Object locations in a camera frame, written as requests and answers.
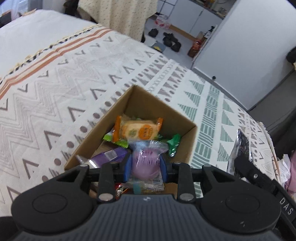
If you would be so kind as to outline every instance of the white cabinet drawer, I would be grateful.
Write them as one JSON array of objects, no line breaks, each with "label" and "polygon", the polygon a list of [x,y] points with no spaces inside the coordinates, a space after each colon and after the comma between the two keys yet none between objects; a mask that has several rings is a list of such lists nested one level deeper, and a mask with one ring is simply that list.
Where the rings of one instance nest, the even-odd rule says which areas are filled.
[{"label": "white cabinet drawer", "polygon": [[221,18],[205,9],[190,31],[190,35],[197,37],[200,31],[205,34],[211,26],[219,25],[221,22]]},{"label": "white cabinet drawer", "polygon": [[163,4],[164,4],[164,1],[158,0],[156,12],[160,13],[160,10]]},{"label": "white cabinet drawer", "polygon": [[166,0],[166,2],[168,2],[172,5],[176,5],[177,0]]},{"label": "white cabinet drawer", "polygon": [[174,8],[174,6],[172,4],[165,2],[160,13],[163,15],[166,15],[166,16],[170,16],[173,8]]},{"label": "white cabinet drawer", "polygon": [[170,15],[169,22],[186,33],[190,33],[203,9],[200,5],[189,0],[178,0]]}]

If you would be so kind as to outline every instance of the patterned bedspread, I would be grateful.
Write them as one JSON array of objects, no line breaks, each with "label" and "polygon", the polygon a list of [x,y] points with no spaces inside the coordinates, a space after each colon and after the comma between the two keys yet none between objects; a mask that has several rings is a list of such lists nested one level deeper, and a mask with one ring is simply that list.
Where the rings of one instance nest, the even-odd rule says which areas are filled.
[{"label": "patterned bedspread", "polygon": [[[117,99],[140,85],[194,121],[190,165],[226,170],[241,128],[254,163],[275,178],[262,128],[191,70],[100,25],[38,52],[0,83],[0,215],[21,192],[59,173]],[[201,193],[198,184],[196,191]]]}]

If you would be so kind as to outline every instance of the black shoe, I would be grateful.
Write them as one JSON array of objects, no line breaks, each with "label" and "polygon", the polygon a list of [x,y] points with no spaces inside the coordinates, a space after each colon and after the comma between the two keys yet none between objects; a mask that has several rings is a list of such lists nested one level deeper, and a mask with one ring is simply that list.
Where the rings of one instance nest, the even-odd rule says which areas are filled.
[{"label": "black shoe", "polygon": [[181,43],[179,43],[179,42],[176,42],[176,43],[171,47],[171,49],[172,49],[173,51],[175,51],[175,52],[179,52],[180,48],[181,48]]},{"label": "black shoe", "polygon": [[163,35],[169,38],[174,43],[178,42],[178,40],[174,37],[173,34],[163,33]]},{"label": "black shoe", "polygon": [[163,44],[165,46],[171,47],[172,46],[172,41],[168,37],[163,38]]},{"label": "black shoe", "polygon": [[153,28],[150,30],[150,32],[148,33],[148,35],[152,38],[155,38],[158,35],[158,30],[156,28]]}]

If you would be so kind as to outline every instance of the bed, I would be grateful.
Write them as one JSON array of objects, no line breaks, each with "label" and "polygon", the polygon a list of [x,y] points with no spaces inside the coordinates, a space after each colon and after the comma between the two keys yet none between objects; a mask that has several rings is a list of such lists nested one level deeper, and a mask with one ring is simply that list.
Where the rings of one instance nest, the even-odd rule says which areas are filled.
[{"label": "bed", "polygon": [[[0,28],[0,42],[1,216],[10,215],[18,194],[62,173],[75,148],[134,84],[197,124],[192,167],[210,163],[226,170],[240,128],[250,140],[254,164],[276,178],[262,123],[140,42],[45,10]],[[198,183],[195,187],[201,195]]]}]

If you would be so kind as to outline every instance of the green candy wrapper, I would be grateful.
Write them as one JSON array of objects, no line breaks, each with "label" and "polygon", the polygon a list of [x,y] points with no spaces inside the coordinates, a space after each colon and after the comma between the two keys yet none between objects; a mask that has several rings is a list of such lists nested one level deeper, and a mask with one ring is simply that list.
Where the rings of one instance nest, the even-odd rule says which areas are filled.
[{"label": "green candy wrapper", "polygon": [[170,157],[175,156],[180,140],[181,140],[181,136],[179,134],[176,134],[173,136],[172,139],[166,142],[168,143],[168,147],[169,147],[168,154]]},{"label": "green candy wrapper", "polygon": [[[108,141],[108,142],[112,142],[112,131],[108,132],[107,134],[104,135],[103,140],[104,141]],[[127,140],[119,140],[116,142],[112,142],[118,146],[121,146],[123,148],[128,148],[128,141]]]}]

